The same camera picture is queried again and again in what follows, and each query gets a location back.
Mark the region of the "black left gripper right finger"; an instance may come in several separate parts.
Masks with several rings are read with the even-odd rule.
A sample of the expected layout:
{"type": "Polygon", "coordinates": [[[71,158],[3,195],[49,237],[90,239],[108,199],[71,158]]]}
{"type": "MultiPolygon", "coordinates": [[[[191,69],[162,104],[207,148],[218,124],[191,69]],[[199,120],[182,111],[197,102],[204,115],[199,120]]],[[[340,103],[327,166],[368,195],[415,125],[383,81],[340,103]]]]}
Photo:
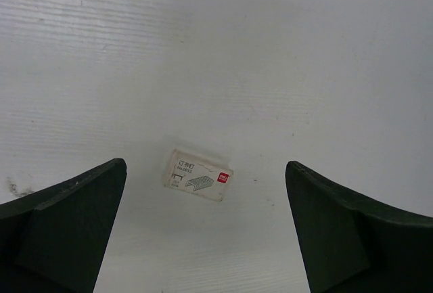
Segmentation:
{"type": "Polygon", "coordinates": [[[432,218],[286,166],[286,189],[311,292],[431,292],[432,218]]]}

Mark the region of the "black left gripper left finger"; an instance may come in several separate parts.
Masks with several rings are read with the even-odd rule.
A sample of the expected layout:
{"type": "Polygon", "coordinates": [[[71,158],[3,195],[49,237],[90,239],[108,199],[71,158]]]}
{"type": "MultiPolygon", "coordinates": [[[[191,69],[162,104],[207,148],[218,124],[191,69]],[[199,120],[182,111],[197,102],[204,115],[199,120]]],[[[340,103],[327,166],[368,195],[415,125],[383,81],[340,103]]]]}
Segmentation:
{"type": "Polygon", "coordinates": [[[2,292],[92,292],[124,191],[112,159],[1,205],[2,292]]]}

